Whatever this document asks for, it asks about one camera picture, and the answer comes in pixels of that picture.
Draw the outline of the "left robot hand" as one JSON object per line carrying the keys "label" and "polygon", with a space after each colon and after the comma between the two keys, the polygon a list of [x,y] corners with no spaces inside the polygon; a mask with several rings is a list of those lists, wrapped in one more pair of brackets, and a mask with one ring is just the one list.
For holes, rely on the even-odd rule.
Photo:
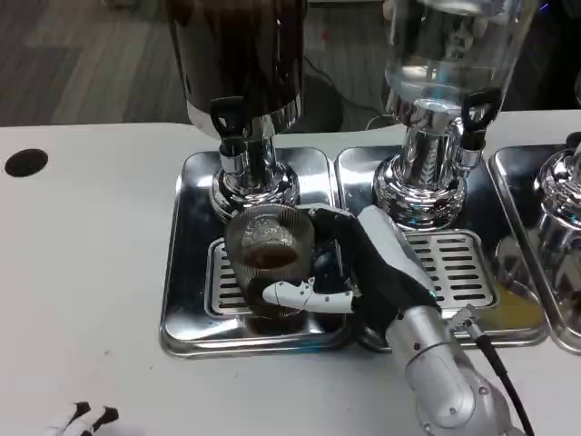
{"label": "left robot hand", "polygon": [[44,429],[43,435],[83,436],[95,435],[104,425],[119,419],[114,407],[92,406],[87,401],[79,401],[66,406]]}

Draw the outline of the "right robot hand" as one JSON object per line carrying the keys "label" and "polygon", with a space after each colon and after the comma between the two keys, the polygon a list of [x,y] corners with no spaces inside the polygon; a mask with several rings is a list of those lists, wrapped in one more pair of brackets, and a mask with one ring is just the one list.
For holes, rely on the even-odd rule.
{"label": "right robot hand", "polygon": [[317,279],[277,281],[264,288],[262,298],[285,308],[307,312],[355,313],[377,333],[385,333],[396,320],[416,307],[432,309],[441,317],[435,286],[419,257],[391,217],[376,205],[357,215],[322,203],[300,208],[315,235],[335,240],[348,256],[355,291],[317,290]]}

